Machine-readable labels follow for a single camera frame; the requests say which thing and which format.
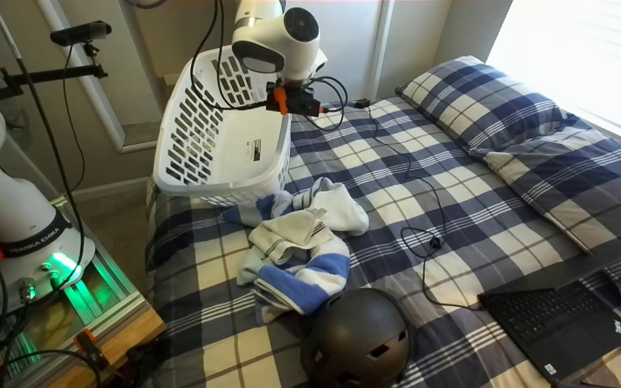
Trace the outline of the white plastic laundry basket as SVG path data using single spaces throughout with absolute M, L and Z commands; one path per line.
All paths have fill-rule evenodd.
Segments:
M 158 189 L 215 206 L 281 191 L 291 118 L 265 107 L 236 109 L 264 102 L 272 81 L 273 74 L 240 64 L 230 46 L 188 62 L 163 111 L 152 175 Z

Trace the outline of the blue plaid bed cover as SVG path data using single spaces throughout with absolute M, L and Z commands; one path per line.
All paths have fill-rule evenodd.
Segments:
M 369 216 L 347 237 L 348 289 L 399 299 L 416 338 L 399 388 L 550 388 L 478 294 L 582 255 L 554 224 L 398 96 L 348 109 L 330 132 L 291 124 L 286 190 L 344 184 Z M 256 320 L 235 283 L 249 229 L 148 182 L 148 295 L 166 323 L 166 359 L 144 388 L 309 388 L 300 317 Z

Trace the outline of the cream towel with thin stripes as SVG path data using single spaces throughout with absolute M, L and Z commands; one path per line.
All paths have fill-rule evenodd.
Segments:
M 324 209 L 292 211 L 262 221 L 249 235 L 249 241 L 274 265 L 285 264 L 295 251 L 308 251 L 335 238 L 325 225 Z

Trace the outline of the blue and white striped towel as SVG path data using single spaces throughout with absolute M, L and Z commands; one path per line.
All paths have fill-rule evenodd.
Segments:
M 327 177 L 317 179 L 305 191 L 279 191 L 222 214 L 227 223 L 249 227 L 250 235 L 262 221 L 303 209 L 324 209 L 326 214 L 321 219 L 335 238 L 308 251 L 295 251 L 279 266 L 264 258 L 249 241 L 249 252 L 238 267 L 235 281 L 240 287 L 251 289 L 259 324 L 268 324 L 287 312 L 312 314 L 330 297 L 342 292 L 350 272 L 350 250 L 345 237 L 365 234 L 369 230 L 369 216 L 344 184 Z

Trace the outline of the blue plaid pillow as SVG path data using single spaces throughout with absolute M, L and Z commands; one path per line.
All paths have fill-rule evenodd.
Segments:
M 584 251 L 621 251 L 621 141 L 579 120 L 481 158 Z
M 466 151 L 502 150 L 579 120 L 525 82 L 474 56 L 436 65 L 396 93 Z

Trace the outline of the dark grey helmet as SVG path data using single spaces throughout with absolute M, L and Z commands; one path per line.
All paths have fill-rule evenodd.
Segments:
M 390 293 L 345 290 L 315 312 L 300 362 L 312 388 L 392 388 L 413 347 L 408 315 Z

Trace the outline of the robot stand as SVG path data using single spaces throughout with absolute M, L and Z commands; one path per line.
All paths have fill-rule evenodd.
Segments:
M 76 284 L 50 303 L 30 307 L 24 329 L 7 348 L 4 388 L 98 388 L 118 380 L 127 351 L 153 341 L 165 322 L 96 241 Z M 90 331 L 110 368 L 99 377 L 79 359 L 74 337 Z

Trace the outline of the window with white blinds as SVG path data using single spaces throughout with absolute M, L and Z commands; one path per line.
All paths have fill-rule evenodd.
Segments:
M 513 0 L 487 63 L 621 136 L 621 0 Z

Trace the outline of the orange and black clamp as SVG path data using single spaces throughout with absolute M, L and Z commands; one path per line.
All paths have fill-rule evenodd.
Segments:
M 82 329 L 74 337 L 73 342 L 80 353 L 91 361 L 91 365 L 96 366 L 99 371 L 106 371 L 111 365 L 104 356 L 104 353 L 96 344 L 96 339 L 89 329 Z

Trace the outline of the black laptop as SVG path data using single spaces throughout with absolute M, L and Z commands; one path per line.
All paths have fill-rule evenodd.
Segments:
M 557 384 L 621 346 L 621 317 L 581 283 L 620 262 L 621 251 L 583 254 L 478 298 L 542 376 Z

